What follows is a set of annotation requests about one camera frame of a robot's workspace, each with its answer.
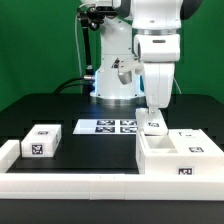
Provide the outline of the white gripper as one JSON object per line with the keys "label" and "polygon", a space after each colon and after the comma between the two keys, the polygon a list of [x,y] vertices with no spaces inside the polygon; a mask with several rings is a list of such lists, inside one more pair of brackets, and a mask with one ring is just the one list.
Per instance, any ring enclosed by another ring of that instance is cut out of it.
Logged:
{"label": "white gripper", "polygon": [[145,63],[143,73],[144,92],[149,115],[156,115],[157,108],[166,108],[170,102],[175,64]]}

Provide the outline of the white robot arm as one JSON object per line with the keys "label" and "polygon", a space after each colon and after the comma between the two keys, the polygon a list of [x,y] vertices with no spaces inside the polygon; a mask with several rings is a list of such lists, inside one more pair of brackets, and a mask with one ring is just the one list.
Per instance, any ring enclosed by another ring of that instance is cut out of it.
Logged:
{"label": "white robot arm", "polygon": [[147,112],[168,106],[175,63],[180,59],[181,22],[192,17],[203,0],[81,0],[77,17],[85,38],[101,36],[101,64],[90,95],[97,100],[145,98]]}

